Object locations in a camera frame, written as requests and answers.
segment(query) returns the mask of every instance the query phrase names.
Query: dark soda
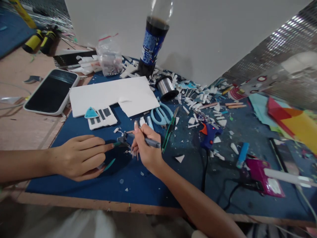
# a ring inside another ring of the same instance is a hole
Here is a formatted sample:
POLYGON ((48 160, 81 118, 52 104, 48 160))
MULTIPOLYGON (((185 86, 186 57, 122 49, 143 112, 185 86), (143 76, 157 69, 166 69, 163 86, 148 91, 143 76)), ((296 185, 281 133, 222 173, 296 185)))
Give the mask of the dark soda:
POLYGON ((153 74, 158 52, 162 47, 169 25, 163 20, 148 16, 138 74, 149 78, 153 74))

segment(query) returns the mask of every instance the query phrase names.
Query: gray pen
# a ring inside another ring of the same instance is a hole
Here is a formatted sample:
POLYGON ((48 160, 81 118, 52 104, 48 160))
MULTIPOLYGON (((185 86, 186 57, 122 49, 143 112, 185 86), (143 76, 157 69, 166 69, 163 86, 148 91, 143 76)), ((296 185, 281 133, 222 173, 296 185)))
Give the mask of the gray pen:
MULTIPOLYGON (((133 137, 134 138, 134 134, 132 133, 129 133, 128 134, 129 136, 133 137)), ((161 143, 155 141, 155 140, 152 140, 152 139, 149 139, 149 138, 145 138, 145 142, 149 145, 149 146, 152 146, 154 148, 158 148, 160 149, 161 148, 161 143)))

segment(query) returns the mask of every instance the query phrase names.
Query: cola bottle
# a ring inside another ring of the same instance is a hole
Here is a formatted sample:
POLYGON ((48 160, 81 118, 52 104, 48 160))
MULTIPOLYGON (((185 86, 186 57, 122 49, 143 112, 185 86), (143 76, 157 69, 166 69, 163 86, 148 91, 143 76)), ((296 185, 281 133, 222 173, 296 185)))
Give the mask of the cola bottle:
POLYGON ((145 36, 138 66, 139 75, 149 78, 153 74, 172 14, 172 0, 152 0, 150 13, 146 18, 145 36))

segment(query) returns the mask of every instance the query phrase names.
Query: white cable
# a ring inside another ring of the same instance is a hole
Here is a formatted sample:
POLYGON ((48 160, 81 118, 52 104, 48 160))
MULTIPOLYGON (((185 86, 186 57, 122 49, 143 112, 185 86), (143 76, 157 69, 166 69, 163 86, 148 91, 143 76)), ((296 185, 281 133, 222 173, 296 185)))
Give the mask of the white cable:
MULTIPOLYGON (((31 95, 31 92, 30 92, 30 91, 28 91, 27 89, 22 88, 22 87, 20 87, 20 86, 17 86, 17 85, 14 85, 14 84, 9 84, 9 83, 3 83, 3 82, 0 82, 0 83, 2 83, 2 84, 7 84, 7 85, 10 85, 10 86, 13 86, 13 87, 17 87, 17 88, 19 88, 19 89, 22 89, 22 90, 24 90, 24 91, 27 91, 27 92, 31 95)), ((19 106, 24 105, 25 103, 26 103, 26 102, 22 102, 22 103, 20 103, 20 104, 14 105, 14 106, 5 107, 5 108, 0 108, 0 110, 5 110, 5 109, 11 109, 11 108, 19 107, 19 106)))
POLYGON ((302 195, 303 199, 305 200, 305 202, 307 203, 311 213, 313 214, 314 218, 315 218, 315 222, 316 222, 316 227, 317 227, 317 216, 316 213, 314 211, 314 209, 312 208, 311 204, 309 203, 307 197, 305 196, 305 194, 303 193, 303 189, 301 188, 300 185, 296 185, 297 190, 299 191, 299 193, 302 195))
POLYGON ((311 233, 309 233, 308 231, 306 231, 305 229, 303 229, 303 228, 301 228, 301 227, 297 227, 297 228, 299 228, 300 230, 302 230, 302 231, 304 231, 304 232, 306 232, 308 235, 310 235, 312 238, 317 238, 316 236, 313 236, 311 233))
POLYGON ((299 235, 296 235, 296 234, 294 234, 294 233, 292 233, 292 232, 289 232, 288 230, 286 230, 286 229, 284 229, 284 228, 282 228, 282 227, 280 227, 280 226, 278 226, 278 225, 275 225, 277 228, 279 228, 280 230, 282 230, 282 231, 284 231, 284 232, 286 232, 286 233, 289 233, 289 234, 291 234, 292 236, 294 236, 294 237, 297 237, 297 238, 304 238, 304 237, 301 237, 301 236, 299 236, 299 235))

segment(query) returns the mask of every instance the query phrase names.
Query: forearm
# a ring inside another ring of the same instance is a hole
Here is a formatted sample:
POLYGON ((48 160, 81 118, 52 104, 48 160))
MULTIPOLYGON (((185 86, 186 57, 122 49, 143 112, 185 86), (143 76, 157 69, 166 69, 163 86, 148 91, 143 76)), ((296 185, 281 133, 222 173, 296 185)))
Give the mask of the forearm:
POLYGON ((0 151, 0 183, 52 175, 51 151, 0 151))
POLYGON ((189 218, 205 235, 209 237, 245 237, 223 209, 166 163, 155 176, 165 183, 189 218))

